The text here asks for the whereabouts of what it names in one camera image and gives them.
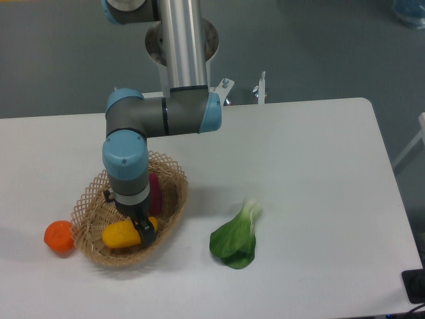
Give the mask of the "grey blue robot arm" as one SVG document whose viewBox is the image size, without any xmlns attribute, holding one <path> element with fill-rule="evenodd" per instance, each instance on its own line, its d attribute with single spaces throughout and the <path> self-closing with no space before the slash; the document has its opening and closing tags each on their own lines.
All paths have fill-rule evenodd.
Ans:
<svg viewBox="0 0 425 319">
<path fill-rule="evenodd" d="M 146 98 L 130 88 L 111 93 L 106 106 L 102 161 L 112 193 L 106 200 L 131 219 L 144 245 L 155 229 L 147 140 L 160 136 L 213 132 L 222 123 L 221 99 L 209 90 L 207 38 L 198 1 L 103 1 L 106 16 L 126 25 L 157 21 L 167 68 L 168 94 Z"/>
</svg>

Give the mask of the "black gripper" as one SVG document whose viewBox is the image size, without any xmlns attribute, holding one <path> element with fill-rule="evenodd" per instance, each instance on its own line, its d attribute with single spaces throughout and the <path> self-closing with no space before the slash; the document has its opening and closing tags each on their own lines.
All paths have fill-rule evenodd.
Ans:
<svg viewBox="0 0 425 319">
<path fill-rule="evenodd" d="M 110 190 L 103 191 L 103 196 L 106 203 L 115 202 L 118 212 L 132 220 L 133 226 L 138 232 L 144 247 L 149 247 L 156 241 L 155 227 L 148 218 L 149 199 L 135 205 L 125 205 L 115 201 L 113 193 Z"/>
</svg>

